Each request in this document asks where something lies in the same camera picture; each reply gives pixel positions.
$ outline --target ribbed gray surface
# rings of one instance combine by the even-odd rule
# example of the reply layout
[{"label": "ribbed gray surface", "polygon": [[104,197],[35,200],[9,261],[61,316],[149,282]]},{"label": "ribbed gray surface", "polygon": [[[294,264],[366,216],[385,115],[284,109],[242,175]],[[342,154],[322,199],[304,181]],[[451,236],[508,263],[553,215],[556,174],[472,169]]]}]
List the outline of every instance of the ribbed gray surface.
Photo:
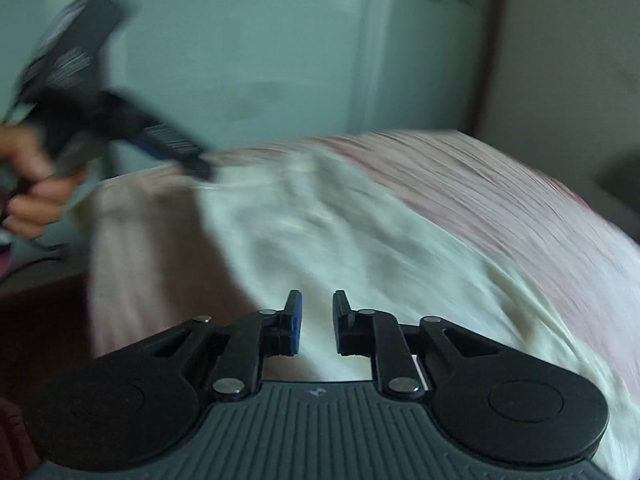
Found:
[{"label": "ribbed gray surface", "polygon": [[420,406],[380,396],[371,383],[263,383],[217,404],[178,449],[123,472],[45,463],[32,480],[606,480],[590,462],[556,471],[509,471],[463,454]]}]

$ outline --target human hand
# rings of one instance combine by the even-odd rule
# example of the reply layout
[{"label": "human hand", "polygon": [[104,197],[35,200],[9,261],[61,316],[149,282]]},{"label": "human hand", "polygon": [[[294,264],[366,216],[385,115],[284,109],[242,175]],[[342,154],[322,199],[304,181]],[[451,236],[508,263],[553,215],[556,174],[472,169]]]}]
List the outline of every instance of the human hand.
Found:
[{"label": "human hand", "polygon": [[9,216],[2,226],[21,238],[37,238],[45,226],[60,220],[86,176],[86,168],[67,178],[52,176],[52,161],[37,135],[24,126],[0,125],[0,160],[10,160],[16,173],[36,182],[28,194],[14,196],[7,205]]}]

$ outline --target silver screw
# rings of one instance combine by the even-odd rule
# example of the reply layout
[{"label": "silver screw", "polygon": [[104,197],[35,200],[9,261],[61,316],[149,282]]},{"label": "silver screw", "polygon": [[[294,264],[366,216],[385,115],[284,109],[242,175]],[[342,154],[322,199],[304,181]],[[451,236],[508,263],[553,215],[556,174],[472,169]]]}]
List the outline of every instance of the silver screw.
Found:
[{"label": "silver screw", "polygon": [[414,394],[420,386],[421,384],[411,377],[396,377],[389,381],[389,389],[396,394]]},{"label": "silver screw", "polygon": [[222,395],[237,395],[244,390],[244,383],[235,377],[225,377],[213,383],[213,389]]}]

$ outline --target brown vertical edge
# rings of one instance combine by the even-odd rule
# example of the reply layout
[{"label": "brown vertical edge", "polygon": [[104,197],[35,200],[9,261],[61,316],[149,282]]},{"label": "brown vertical edge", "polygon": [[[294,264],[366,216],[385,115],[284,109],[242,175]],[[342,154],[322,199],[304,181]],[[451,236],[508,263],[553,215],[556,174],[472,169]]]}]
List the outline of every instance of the brown vertical edge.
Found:
[{"label": "brown vertical edge", "polygon": [[476,91],[471,99],[464,132],[478,137],[482,123],[482,115],[489,97],[491,79],[498,57],[500,35],[506,12],[506,0],[490,0],[490,8],[486,18],[486,37],[482,52],[482,62],[476,79]]}]

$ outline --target dark round object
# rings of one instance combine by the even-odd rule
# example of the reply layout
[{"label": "dark round object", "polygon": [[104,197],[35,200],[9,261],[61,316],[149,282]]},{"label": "dark round object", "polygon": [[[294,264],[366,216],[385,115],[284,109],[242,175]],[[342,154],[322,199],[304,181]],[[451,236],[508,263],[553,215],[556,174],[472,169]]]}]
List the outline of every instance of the dark round object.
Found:
[{"label": "dark round object", "polygon": [[609,412],[594,384],[540,360],[465,360],[436,389],[433,415],[460,446],[518,466],[570,463],[590,456]]},{"label": "dark round object", "polygon": [[515,422],[544,422],[560,413],[563,404],[558,390],[537,381],[510,381],[489,394],[494,412]]},{"label": "dark round object", "polygon": [[100,360],[45,384],[24,410],[41,456],[73,469],[129,468],[178,443],[199,413],[191,385],[160,359]]}]

